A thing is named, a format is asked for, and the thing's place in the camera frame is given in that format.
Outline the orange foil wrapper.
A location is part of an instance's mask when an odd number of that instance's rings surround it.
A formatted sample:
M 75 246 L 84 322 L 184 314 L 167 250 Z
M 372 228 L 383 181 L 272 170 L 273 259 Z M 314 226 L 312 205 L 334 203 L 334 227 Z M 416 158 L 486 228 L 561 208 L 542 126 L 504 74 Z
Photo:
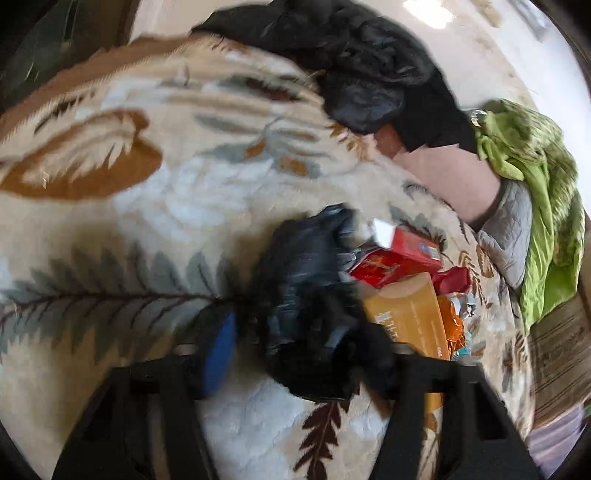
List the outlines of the orange foil wrapper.
M 450 356 L 466 346 L 465 325 L 461 317 L 461 303 L 456 297 L 439 295 L 437 297 L 443 319 Z

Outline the orange box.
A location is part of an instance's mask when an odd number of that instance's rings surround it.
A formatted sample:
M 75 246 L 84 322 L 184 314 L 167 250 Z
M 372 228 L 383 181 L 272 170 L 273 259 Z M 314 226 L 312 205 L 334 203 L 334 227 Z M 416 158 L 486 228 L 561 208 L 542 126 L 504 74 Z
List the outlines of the orange box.
M 410 344 L 420 354 L 451 359 L 435 288 L 428 273 L 363 294 L 370 321 L 382 325 L 394 342 Z

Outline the black plastic bag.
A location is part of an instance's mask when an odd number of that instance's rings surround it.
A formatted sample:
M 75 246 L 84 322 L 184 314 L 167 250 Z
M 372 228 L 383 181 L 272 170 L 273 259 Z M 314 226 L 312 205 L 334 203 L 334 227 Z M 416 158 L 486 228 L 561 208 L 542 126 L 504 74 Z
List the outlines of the black plastic bag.
M 392 392 L 393 343 L 344 277 L 354 220 L 353 209 L 338 204 L 284 221 L 246 290 L 245 316 L 267 373 L 315 402 L 348 401 L 360 382 L 385 398 Z

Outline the red cigarette box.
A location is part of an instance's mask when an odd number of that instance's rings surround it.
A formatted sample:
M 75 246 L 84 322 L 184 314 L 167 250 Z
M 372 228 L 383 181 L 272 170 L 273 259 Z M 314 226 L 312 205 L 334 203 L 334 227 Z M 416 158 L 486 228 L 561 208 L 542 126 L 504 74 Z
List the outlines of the red cigarette box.
M 349 275 L 381 289 L 408 276 L 437 273 L 443 266 L 439 247 L 399 225 L 374 219 L 372 236 L 355 251 Z

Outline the teal tissue packet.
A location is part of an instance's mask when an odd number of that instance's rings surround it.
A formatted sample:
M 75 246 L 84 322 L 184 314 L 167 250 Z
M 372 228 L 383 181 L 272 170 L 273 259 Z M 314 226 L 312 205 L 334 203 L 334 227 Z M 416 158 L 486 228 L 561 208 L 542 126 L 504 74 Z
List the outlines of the teal tissue packet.
M 464 344 L 461 348 L 454 351 L 452 355 L 453 361 L 459 361 L 463 357 L 472 357 L 480 360 L 484 356 L 486 349 L 486 341 L 476 341 L 475 336 L 466 331 L 464 335 Z

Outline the striped brown headboard cushion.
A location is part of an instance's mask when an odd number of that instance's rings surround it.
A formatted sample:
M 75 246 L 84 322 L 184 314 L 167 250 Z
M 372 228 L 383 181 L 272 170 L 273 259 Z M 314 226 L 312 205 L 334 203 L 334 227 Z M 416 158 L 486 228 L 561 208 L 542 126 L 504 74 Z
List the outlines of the striped brown headboard cushion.
M 577 294 L 530 330 L 535 377 L 534 426 L 557 420 L 590 399 L 590 306 Z

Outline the red crumpled wrapper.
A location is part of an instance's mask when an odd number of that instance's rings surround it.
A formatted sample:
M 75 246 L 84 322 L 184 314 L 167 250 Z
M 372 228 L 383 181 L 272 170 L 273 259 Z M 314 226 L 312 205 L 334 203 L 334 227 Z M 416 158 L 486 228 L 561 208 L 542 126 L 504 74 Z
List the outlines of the red crumpled wrapper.
M 466 267 L 453 267 L 449 270 L 434 273 L 431 276 L 436 294 L 466 294 L 472 288 L 470 270 Z

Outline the grey quilted pillow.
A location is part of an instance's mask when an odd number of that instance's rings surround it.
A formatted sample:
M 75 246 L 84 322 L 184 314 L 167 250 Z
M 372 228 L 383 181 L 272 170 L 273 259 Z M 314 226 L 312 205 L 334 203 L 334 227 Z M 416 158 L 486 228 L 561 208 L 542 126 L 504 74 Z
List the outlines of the grey quilted pillow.
M 527 184 L 504 180 L 494 208 L 477 238 L 515 292 L 520 292 L 524 282 L 532 224 L 533 202 Z

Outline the leaf-patterned beige blanket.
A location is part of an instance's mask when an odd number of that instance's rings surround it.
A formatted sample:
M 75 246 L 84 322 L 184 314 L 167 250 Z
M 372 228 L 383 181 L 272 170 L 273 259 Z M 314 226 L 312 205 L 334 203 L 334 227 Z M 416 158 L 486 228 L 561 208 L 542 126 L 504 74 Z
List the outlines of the leaf-patterned beige blanket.
M 435 153 L 457 197 L 327 117 L 290 61 L 211 35 L 149 39 L 58 74 L 1 117 L 1 423 L 52 476 L 109 370 L 168 354 L 246 280 L 281 222 L 345 203 L 356 242 L 403 220 L 473 277 L 474 356 L 522 435 L 533 372 L 513 293 L 472 221 L 493 175 Z

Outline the green patterned quilt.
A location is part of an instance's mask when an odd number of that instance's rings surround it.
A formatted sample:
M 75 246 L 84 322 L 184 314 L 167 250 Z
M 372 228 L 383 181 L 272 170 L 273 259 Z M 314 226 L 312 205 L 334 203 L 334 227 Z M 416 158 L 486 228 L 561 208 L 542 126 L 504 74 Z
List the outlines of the green patterned quilt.
M 530 329 L 578 289 L 585 210 L 576 162 L 549 117 L 507 99 L 491 101 L 476 128 L 477 152 L 504 179 L 523 181 L 533 206 L 520 307 Z

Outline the black cloth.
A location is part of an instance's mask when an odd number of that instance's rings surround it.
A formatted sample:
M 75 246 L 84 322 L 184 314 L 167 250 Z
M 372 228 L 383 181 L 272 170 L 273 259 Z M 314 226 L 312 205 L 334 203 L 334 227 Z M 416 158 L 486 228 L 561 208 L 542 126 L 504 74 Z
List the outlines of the black cloth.
M 474 128 L 438 68 L 426 83 L 404 91 L 404 106 L 392 125 L 409 152 L 452 145 L 476 152 Z

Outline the black puffer jacket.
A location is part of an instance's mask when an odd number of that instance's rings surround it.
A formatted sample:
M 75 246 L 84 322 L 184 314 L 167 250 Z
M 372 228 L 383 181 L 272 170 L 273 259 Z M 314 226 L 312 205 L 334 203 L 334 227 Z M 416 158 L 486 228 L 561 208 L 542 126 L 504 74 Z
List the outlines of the black puffer jacket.
M 317 76 L 325 112 L 367 135 L 403 111 L 436 66 L 406 28 L 353 1 L 273 1 L 214 11 L 211 32 L 294 61 Z

